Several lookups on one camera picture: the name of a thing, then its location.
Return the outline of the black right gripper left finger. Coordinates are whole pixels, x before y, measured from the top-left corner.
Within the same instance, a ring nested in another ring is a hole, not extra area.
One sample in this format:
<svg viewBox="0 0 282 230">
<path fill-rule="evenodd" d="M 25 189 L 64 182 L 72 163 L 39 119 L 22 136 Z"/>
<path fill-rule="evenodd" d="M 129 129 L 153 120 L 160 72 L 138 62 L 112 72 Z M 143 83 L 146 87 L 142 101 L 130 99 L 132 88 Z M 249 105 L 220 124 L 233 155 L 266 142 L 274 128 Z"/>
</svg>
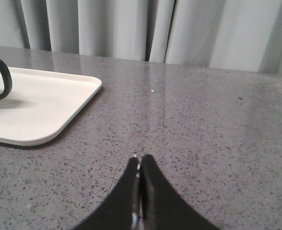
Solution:
<svg viewBox="0 0 282 230">
<path fill-rule="evenodd" d="M 140 163 L 129 159 L 124 173 L 103 203 L 76 230 L 137 230 L 140 217 Z"/>
</svg>

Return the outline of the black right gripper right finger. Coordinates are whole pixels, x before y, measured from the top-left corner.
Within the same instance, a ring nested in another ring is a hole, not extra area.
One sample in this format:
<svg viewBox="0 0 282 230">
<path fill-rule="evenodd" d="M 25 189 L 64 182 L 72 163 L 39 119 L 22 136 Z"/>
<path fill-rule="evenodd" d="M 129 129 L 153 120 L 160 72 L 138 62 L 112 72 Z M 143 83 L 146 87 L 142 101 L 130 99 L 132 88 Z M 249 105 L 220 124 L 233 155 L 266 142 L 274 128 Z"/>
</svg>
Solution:
<svg viewBox="0 0 282 230">
<path fill-rule="evenodd" d="M 152 155 L 141 160 L 141 203 L 146 230 L 217 230 L 176 192 Z"/>
</svg>

